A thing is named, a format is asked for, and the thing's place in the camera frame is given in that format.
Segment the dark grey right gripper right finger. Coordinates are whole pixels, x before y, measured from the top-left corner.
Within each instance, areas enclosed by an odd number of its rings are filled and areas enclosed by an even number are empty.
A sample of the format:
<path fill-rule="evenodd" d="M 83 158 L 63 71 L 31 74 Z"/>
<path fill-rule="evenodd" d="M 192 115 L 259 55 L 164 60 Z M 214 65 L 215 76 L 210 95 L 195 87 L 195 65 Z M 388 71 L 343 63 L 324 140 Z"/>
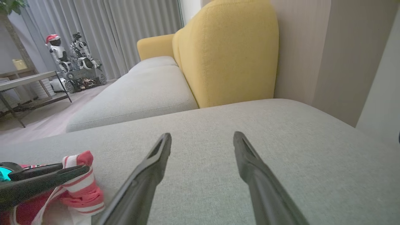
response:
<path fill-rule="evenodd" d="M 249 187 L 256 224 L 309 224 L 245 134 L 236 131 L 233 144 L 240 177 Z"/>

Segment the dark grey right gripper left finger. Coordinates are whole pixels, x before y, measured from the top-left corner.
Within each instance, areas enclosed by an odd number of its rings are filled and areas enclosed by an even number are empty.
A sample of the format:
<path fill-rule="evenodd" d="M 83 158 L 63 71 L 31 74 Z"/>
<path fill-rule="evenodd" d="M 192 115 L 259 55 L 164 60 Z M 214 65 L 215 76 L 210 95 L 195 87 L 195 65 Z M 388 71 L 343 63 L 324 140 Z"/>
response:
<path fill-rule="evenodd" d="M 164 178 L 172 137 L 164 133 L 104 210 L 97 225 L 146 225 L 156 187 Z"/>

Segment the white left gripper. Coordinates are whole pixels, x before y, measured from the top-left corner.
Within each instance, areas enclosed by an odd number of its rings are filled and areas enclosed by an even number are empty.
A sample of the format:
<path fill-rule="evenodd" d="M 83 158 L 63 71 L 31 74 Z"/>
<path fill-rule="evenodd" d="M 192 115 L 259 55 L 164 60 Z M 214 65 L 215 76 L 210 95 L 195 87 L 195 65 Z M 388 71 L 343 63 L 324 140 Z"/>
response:
<path fill-rule="evenodd" d="M 14 162 L 0 163 L 0 209 L 9 210 L 46 191 L 89 172 L 89 166 L 63 168 L 62 163 L 22 167 Z"/>

